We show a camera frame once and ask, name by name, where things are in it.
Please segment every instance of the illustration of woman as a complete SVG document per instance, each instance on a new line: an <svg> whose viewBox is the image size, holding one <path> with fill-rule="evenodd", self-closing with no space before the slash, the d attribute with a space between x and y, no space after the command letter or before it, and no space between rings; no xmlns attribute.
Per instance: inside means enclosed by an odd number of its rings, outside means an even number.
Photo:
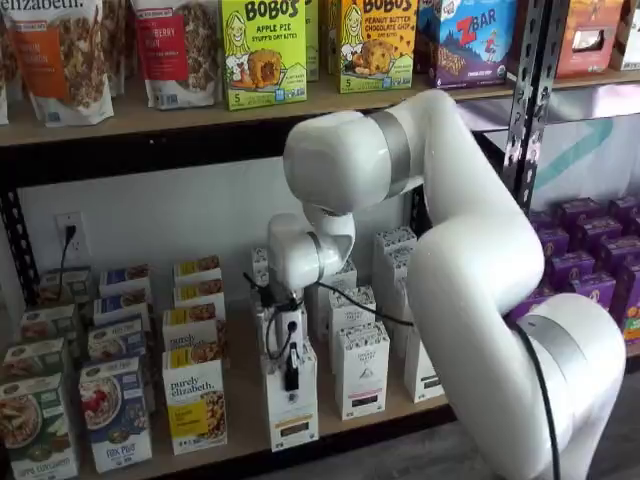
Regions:
<svg viewBox="0 0 640 480"><path fill-rule="evenodd" d="M342 28L342 57L348 62L353 56L362 51L362 12L357 5L351 4L344 14Z"/></svg>
<svg viewBox="0 0 640 480"><path fill-rule="evenodd" d="M229 15L224 32L229 52L225 64L227 69L231 70L231 80L233 82L242 82L243 76L248 77L247 62L251 51L247 44L247 25L240 13L236 11Z"/></svg>

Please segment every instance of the black cable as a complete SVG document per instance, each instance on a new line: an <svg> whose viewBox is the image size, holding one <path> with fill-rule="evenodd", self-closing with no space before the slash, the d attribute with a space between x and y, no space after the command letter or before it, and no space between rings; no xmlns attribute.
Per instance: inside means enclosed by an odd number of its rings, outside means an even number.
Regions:
<svg viewBox="0 0 640 480"><path fill-rule="evenodd" d="M553 420L553 410L551 408L551 400L549 399L549 390L547 389L547 383L544 379L544 373L542 371L542 365L540 359L536 354L536 351L531 343L531 339L527 332L525 332L520 325L515 323L513 329L520 336L524 348L527 350L533 366L536 370L538 377L538 383L540 384L540 391L542 392L542 401L544 403L544 411L547 415L547 424L549 425L549 437L551 438L551 461L553 463L553 478L554 480L560 480L560 449L558 448L558 438L556 436L556 424Z"/></svg>
<svg viewBox="0 0 640 480"><path fill-rule="evenodd" d="M390 321L392 323L397 323L398 325L404 325L405 327L413 327L413 323L411 323L411 322L407 322L405 320L400 320L399 318L392 317L392 316L387 315L385 313L382 313L380 311L377 311L377 310L374 310L372 308L369 308L366 305L361 304L360 302L355 301L349 295L344 293L342 290L337 289L336 287L332 287L331 285L327 285L326 283L322 283L322 282L316 282L316 285L318 285L318 286L320 286L322 288L326 288L327 290L331 290L332 292L335 292L338 295L342 295L344 298L347 299L347 301L349 301L350 303L354 304L356 307L361 308L365 312L373 313L374 315L376 315L376 316L378 316L380 318L384 318L385 320L388 320L388 321Z"/></svg>

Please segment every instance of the snack package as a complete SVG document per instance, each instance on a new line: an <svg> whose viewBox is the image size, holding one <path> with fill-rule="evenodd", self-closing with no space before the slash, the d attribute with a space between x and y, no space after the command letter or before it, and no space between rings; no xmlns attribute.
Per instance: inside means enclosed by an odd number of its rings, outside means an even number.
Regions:
<svg viewBox="0 0 640 480"><path fill-rule="evenodd" d="M415 0L340 4L340 93L410 88Z"/></svg>
<svg viewBox="0 0 640 480"><path fill-rule="evenodd" d="M218 2L132 0L149 107L214 104Z"/></svg>
<svg viewBox="0 0 640 480"><path fill-rule="evenodd" d="M79 126L113 116L102 0L34 5L3 2L2 14L38 120L48 127Z"/></svg>
<svg viewBox="0 0 640 480"><path fill-rule="evenodd" d="M229 110L307 99L302 0L221 0Z"/></svg>

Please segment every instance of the green box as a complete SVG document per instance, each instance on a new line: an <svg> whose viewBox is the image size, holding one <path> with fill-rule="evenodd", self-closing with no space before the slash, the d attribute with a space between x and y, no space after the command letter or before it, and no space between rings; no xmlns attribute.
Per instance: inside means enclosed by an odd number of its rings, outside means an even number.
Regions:
<svg viewBox="0 0 640 480"><path fill-rule="evenodd" d="M229 110L307 99L304 0L222 0Z"/></svg>
<svg viewBox="0 0 640 480"><path fill-rule="evenodd" d="M318 4L320 0L305 0L305 18L307 21L307 81L318 80L320 56L318 50Z"/></svg>

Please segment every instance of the power cord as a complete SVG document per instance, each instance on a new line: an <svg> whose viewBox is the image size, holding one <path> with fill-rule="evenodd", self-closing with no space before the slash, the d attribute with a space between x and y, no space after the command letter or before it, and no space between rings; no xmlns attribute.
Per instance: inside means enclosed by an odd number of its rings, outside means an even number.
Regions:
<svg viewBox="0 0 640 480"><path fill-rule="evenodd" d="M518 334L522 343L524 344L524 348L527 350L529 357L531 357L531 361L533 362L533 367L536 371L536 376L538 377L538 383L540 384L540 391L542 392L542 401L544 403L544 411L547 416L547 424L549 426L549 437L551 438L551 462L553 464L553 478L554 480L560 479L560 449L558 448L558 437L556 435L556 424L553 420L553 410L551 408L551 400L549 399L549 390L547 389L547 383L544 379L544 373L542 371L542 365L540 364L540 359L536 354L535 348L533 347L533 343L520 325L515 323L513 325L513 330Z"/></svg>
<svg viewBox="0 0 640 480"><path fill-rule="evenodd" d="M58 277L58 295L56 297L56 301L60 301L60 297L62 296L62 274L64 273L64 261L67 258L67 250L69 249L69 245L71 245L71 240L76 235L76 226L75 225L67 225L64 227L64 248L62 249L62 258L60 259L60 273Z"/></svg>

